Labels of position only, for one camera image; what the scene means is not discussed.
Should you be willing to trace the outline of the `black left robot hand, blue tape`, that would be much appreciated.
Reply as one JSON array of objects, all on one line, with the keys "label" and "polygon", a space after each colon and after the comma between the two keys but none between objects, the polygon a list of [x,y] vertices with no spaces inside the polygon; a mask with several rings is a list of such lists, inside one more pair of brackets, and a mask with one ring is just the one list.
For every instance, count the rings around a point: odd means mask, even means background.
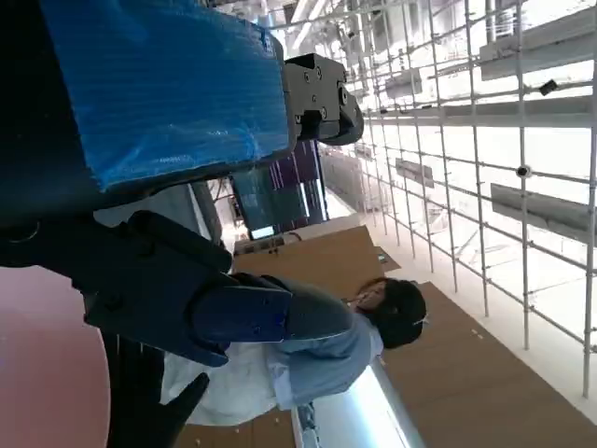
[{"label": "black left robot hand, blue tape", "polygon": [[1,5],[1,262],[71,279],[85,321],[218,367],[231,343],[321,340],[341,304],[229,275],[230,256],[150,211],[100,209],[348,145],[363,116],[344,67],[286,59],[256,24],[188,1]]}]

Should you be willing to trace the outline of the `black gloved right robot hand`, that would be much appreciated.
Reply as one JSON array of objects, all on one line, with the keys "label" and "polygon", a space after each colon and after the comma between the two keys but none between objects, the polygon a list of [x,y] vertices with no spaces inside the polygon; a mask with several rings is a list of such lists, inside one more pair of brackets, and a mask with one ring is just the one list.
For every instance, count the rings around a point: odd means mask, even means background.
[{"label": "black gloved right robot hand", "polygon": [[201,401],[209,377],[199,374],[175,398],[160,402],[164,354],[122,336],[102,334],[109,370],[109,447],[172,447]]}]

